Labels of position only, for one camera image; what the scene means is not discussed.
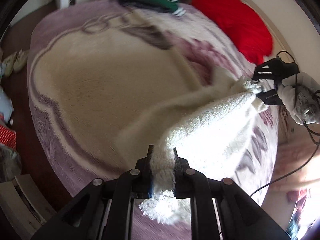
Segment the white gloved right hand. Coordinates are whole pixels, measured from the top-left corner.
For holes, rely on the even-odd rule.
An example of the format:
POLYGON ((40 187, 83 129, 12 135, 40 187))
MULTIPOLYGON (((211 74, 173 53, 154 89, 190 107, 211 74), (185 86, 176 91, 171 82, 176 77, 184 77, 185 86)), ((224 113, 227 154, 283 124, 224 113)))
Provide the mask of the white gloved right hand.
POLYGON ((298 113, 298 109, 302 105, 301 100, 298 99, 298 95, 301 92, 301 87, 308 89, 310 94, 313 94, 319 90, 319 84, 317 81, 307 73, 301 72, 282 79, 281 84, 278 87, 277 94, 291 115, 291 118, 297 124, 303 125, 304 122, 307 124, 319 124, 319 118, 316 118, 315 121, 304 121, 301 115, 298 113))

